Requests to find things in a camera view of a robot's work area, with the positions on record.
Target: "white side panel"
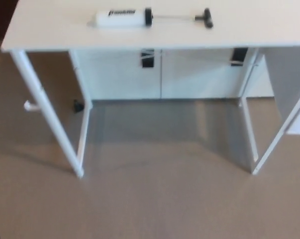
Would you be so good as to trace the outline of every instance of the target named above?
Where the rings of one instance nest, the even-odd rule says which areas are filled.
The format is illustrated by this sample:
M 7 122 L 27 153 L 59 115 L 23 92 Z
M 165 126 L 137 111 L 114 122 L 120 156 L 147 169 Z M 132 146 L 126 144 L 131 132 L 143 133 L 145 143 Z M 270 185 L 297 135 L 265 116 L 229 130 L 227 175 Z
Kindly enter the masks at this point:
M 207 99 L 238 97 L 240 66 L 231 67 L 232 49 L 164 50 L 162 98 Z M 272 89 L 262 61 L 253 72 L 254 86 L 248 96 L 270 97 Z
M 92 100 L 158 99 L 161 57 L 142 68 L 140 51 L 77 50 L 79 66 Z
M 265 57 L 282 120 L 300 98 L 300 47 L 267 48 Z

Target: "table frame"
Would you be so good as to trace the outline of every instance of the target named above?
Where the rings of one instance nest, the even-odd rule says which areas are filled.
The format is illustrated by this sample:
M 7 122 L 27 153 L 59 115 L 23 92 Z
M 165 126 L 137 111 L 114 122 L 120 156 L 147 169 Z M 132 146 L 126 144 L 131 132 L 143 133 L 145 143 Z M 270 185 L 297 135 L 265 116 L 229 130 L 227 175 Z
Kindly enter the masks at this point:
M 85 101 L 84 116 L 83 116 L 83 121 L 81 126 L 80 141 L 79 141 L 79 147 L 77 152 L 75 152 L 74 148 L 72 147 L 72 144 L 64 128 L 62 127 L 62 124 L 59 118 L 57 117 L 57 114 L 53 109 L 53 106 L 49 101 L 47 94 L 45 93 L 45 90 L 43 89 L 35 70 L 33 69 L 33 66 L 27 56 L 26 51 L 11 50 L 10 54 L 17 68 L 19 69 L 28 89 L 30 90 L 32 96 L 34 97 L 39 109 L 41 110 L 43 116 L 48 122 L 54 135 L 56 136 L 58 143 L 60 144 L 74 172 L 79 178 L 83 177 L 84 175 L 83 159 L 84 159 L 84 152 L 86 146 L 90 110 L 92 109 L 93 104 L 92 104 L 91 97 L 89 95 L 89 91 L 85 85 L 81 69 L 79 67 L 79 60 L 78 60 L 78 56 L 76 55 L 76 51 L 73 49 L 69 50 L 69 55 L 73 62 L 74 71 L 77 76 L 80 90 L 82 92 Z M 261 55 L 262 53 L 259 48 L 249 48 L 240 75 L 241 87 L 239 91 L 239 107 L 241 108 L 242 115 L 244 118 L 244 122 L 246 126 L 246 136 L 248 139 L 248 147 L 249 147 L 250 154 L 252 156 L 251 157 L 252 160 L 250 160 L 252 174 L 258 173 L 258 171 L 266 162 L 269 155 L 274 150 L 275 146 L 283 136 L 284 132 L 288 129 L 290 123 L 292 122 L 292 120 L 295 118 L 295 116 L 300 110 L 300 98 L 299 98 L 295 107 L 293 108 L 289 116 L 286 118 L 286 120 L 283 122 L 280 129 L 277 131 L 271 144 L 266 149 L 262 157 L 259 158 L 257 143 L 256 143 L 254 130 L 253 130 L 253 124 L 252 124 L 248 103 L 247 103 L 247 93 L 250 87 L 250 76 L 253 72 L 255 64 L 259 59 L 259 56 Z

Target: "black knob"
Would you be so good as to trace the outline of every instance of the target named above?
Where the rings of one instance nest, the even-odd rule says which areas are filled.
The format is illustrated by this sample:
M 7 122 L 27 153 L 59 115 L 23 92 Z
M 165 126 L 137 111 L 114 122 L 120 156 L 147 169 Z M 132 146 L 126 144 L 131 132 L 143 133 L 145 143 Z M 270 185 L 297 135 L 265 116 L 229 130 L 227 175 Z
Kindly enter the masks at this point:
M 204 23 L 207 28 L 213 28 L 213 22 L 211 20 L 211 14 L 209 8 L 205 8 L 204 10 Z
M 73 106 L 73 109 L 74 109 L 74 112 L 75 113 L 78 113 L 80 111 L 83 111 L 85 108 L 85 105 L 80 103 L 78 100 L 74 100 L 74 106 Z

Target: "white cabinet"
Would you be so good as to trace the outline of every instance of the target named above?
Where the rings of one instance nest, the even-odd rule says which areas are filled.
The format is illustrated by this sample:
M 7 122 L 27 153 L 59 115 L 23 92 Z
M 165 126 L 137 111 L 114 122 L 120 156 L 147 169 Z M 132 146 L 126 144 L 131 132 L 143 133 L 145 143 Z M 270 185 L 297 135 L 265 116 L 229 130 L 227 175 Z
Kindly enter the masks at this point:
M 141 50 L 76 50 L 93 100 L 236 98 L 242 67 L 230 66 L 233 49 L 155 51 L 142 68 Z M 273 96 L 265 61 L 253 71 L 250 96 Z
M 230 66 L 233 49 L 166 50 L 162 57 L 162 98 L 236 98 L 240 66 Z M 273 96 L 266 64 L 253 71 L 252 97 Z
M 142 68 L 140 51 L 76 50 L 93 100 L 159 99 L 161 57 Z

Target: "floor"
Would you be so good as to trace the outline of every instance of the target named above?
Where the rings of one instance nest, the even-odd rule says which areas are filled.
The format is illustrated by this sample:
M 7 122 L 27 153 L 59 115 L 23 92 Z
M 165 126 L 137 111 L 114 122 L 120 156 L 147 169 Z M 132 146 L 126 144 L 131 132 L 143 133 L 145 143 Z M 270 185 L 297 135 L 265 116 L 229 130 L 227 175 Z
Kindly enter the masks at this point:
M 67 55 L 30 57 L 76 145 L 81 95 Z M 0 53 L 1 238 L 300 239 L 300 136 L 250 175 L 235 102 L 95 103 L 79 180 L 27 99 Z M 272 99 L 249 104 L 263 152 L 278 112 Z

